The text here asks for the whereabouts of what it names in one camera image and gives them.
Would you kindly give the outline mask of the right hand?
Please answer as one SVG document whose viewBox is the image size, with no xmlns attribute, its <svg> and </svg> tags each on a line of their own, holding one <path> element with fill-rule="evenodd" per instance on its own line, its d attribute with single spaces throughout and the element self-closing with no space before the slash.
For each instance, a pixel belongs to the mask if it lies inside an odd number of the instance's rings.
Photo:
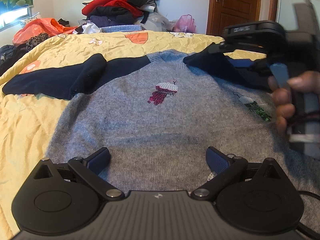
<svg viewBox="0 0 320 240">
<path fill-rule="evenodd" d="M 287 120 L 293 117 L 296 110 L 292 104 L 291 91 L 315 93 L 319 96 L 319 72 L 304 72 L 300 76 L 289 79 L 287 84 L 289 85 L 289 89 L 279 88 L 274 76 L 268 78 L 268 85 L 272 90 L 272 100 L 276 106 L 276 127 L 280 134 L 285 133 Z"/>
</svg>

